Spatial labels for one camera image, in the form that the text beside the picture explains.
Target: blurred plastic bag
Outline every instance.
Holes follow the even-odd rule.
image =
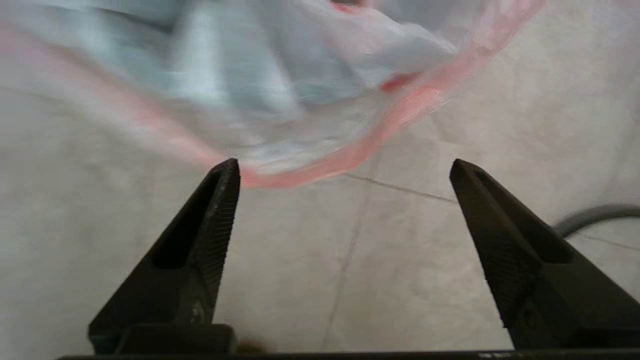
[[[0,44],[153,149],[207,168],[234,156],[245,185],[293,186],[435,110],[542,4],[32,0]]]

